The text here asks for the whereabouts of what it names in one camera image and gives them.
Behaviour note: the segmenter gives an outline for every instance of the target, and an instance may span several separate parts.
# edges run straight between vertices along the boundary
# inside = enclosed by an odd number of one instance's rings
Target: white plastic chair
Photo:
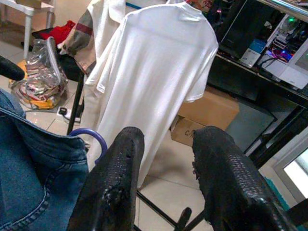
[[[49,4],[42,2],[42,8],[35,9],[32,7],[27,7],[24,5],[17,4],[15,0],[0,0],[0,6],[1,4],[3,4],[2,10],[1,10],[2,12],[1,21],[7,20],[7,10],[8,10],[7,6],[12,7],[18,11],[21,11],[26,15],[24,59],[27,58],[28,50],[29,50],[32,17],[35,14],[38,14],[41,12],[47,12],[46,28],[51,28],[51,21],[52,21],[52,15],[54,14],[55,2],[56,0],[50,0]]]

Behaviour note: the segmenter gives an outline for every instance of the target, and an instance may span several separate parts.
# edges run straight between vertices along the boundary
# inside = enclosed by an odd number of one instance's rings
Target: white device
[[[283,24],[288,20],[286,15],[279,23],[275,31],[268,39],[267,47],[273,43],[276,47],[283,49],[286,35],[281,32]],[[272,53],[267,50],[258,64],[262,68],[273,74],[276,78],[281,79],[297,88],[303,89],[308,84],[308,39],[300,46],[289,62],[280,59],[273,59]]]

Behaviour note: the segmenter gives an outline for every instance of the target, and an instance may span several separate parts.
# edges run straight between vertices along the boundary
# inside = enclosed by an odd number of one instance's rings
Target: power strip
[[[60,110],[66,110],[66,114],[60,114]],[[64,122],[69,122],[70,118],[71,118],[71,114],[72,114],[72,110],[71,109],[67,109],[65,107],[59,107],[57,110],[57,119],[58,120],[63,120]],[[80,117],[76,117],[75,118],[75,122],[80,123],[81,118]]]

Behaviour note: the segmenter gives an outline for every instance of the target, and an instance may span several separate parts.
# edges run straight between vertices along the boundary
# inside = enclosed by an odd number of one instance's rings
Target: hanging shirt
[[[152,0],[142,2],[142,5],[159,2],[161,0]],[[92,0],[60,45],[61,54],[74,57],[83,72],[90,75],[125,14],[134,10],[126,7],[125,0]]]
[[[147,7],[124,18],[101,65],[87,79],[85,105],[92,106],[88,122],[108,146],[127,126],[145,135],[139,187],[183,101],[203,96],[217,49],[215,33],[201,11],[185,2]],[[90,169],[100,154],[94,141],[88,152]]]

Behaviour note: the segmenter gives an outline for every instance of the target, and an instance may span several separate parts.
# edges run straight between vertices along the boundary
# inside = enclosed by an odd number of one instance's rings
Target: cardboard box
[[[41,9],[42,7],[42,0],[16,0],[16,3],[36,9]]]
[[[174,141],[192,146],[194,131],[204,127],[201,124],[179,116],[171,128],[171,138]]]
[[[226,130],[239,113],[237,100],[228,94],[207,87],[203,98],[183,103],[178,115],[205,126]]]

